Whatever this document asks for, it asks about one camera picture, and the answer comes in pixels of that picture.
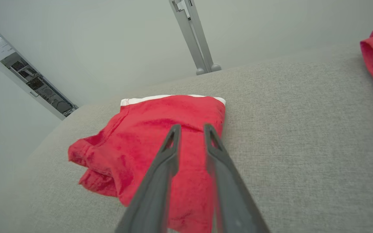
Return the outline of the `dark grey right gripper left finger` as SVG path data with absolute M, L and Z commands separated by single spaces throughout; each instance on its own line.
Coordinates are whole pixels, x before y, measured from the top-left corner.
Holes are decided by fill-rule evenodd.
M 178 172 L 182 130 L 173 125 L 115 229 L 116 233 L 166 233 L 172 179 Z

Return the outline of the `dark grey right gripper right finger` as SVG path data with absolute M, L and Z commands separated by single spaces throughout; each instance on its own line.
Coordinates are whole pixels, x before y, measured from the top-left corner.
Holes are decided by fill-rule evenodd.
M 218 233 L 269 233 L 255 201 L 214 126 L 204 125 L 206 168 L 212 179 Z

